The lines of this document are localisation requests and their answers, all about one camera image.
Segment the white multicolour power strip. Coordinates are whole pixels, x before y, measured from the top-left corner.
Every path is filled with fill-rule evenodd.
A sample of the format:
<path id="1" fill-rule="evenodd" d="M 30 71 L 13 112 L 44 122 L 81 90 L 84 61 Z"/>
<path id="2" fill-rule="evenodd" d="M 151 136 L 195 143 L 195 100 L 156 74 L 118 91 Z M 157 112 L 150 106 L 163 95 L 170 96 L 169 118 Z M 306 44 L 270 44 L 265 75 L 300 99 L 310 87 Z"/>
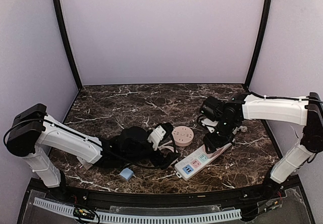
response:
<path id="1" fill-rule="evenodd" d="M 232 144 L 228 143 L 225 146 L 218 148 L 213 153 L 206 153 L 204 145 L 199 147 L 190 155 L 175 164 L 174 168 L 176 170 L 176 176 L 185 181 L 189 180 L 202 171 L 206 166 L 211 164 L 231 146 Z"/>

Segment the white plug adapter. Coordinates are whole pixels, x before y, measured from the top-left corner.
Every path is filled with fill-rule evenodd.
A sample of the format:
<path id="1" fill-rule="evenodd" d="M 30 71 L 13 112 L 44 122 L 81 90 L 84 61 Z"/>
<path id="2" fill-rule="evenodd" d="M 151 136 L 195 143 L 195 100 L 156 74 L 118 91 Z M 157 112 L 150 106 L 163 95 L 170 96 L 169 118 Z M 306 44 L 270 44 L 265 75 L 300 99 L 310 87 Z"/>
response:
<path id="1" fill-rule="evenodd" d="M 80 159 L 79 162 L 80 162 L 80 169 L 89 170 L 93 166 L 91 163 L 88 163 L 82 159 Z"/>

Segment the pink cube socket adapter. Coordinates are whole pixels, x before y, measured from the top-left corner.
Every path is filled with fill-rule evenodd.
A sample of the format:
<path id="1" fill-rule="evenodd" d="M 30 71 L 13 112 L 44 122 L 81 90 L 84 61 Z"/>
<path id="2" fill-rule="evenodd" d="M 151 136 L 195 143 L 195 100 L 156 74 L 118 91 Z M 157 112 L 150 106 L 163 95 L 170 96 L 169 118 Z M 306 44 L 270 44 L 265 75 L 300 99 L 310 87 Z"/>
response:
<path id="1" fill-rule="evenodd" d="M 214 151 L 212 153 L 207 153 L 206 156 L 208 158 L 212 158 L 212 157 L 214 157 L 216 155 L 221 155 L 223 153 L 223 151 L 224 151 L 224 148 L 223 147 L 222 148 L 218 148 L 218 149 L 216 149 L 216 151 Z"/>

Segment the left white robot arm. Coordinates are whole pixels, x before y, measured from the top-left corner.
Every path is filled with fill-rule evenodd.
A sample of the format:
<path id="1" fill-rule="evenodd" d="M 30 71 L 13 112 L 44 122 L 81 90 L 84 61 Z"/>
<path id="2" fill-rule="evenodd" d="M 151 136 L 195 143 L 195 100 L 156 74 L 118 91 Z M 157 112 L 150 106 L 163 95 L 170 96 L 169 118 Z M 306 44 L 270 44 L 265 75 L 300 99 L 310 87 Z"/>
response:
<path id="1" fill-rule="evenodd" d="M 176 145 L 167 155 L 159 144 L 172 136 L 170 123 L 158 124 L 153 130 L 141 127 L 125 128 L 110 139 L 88 136 L 58 122 L 38 103 L 15 116 L 13 125 L 3 136 L 7 150 L 24 159 L 34 173 L 50 189 L 63 188 L 65 175 L 49 160 L 42 146 L 64 151 L 88 164 L 103 169 L 117 169 L 126 165 L 141 167 L 142 160 L 151 162 L 151 169 L 164 170 L 179 158 Z"/>

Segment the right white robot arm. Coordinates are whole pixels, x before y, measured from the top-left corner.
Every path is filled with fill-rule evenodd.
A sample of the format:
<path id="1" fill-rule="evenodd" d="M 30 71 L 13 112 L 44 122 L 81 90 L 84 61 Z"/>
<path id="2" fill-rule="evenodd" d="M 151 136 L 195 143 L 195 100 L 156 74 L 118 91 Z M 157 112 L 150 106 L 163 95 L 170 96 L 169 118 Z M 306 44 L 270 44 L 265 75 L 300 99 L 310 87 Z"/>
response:
<path id="1" fill-rule="evenodd" d="M 303 126 L 302 138 L 270 172 L 269 179 L 277 184 L 283 183 L 292 172 L 322 152 L 322 101 L 314 92 L 300 97 L 236 93 L 225 101 L 209 96 L 200 112 L 217 123 L 214 130 L 203 138 L 208 154 L 231 143 L 234 130 L 244 120 L 271 120 Z"/>

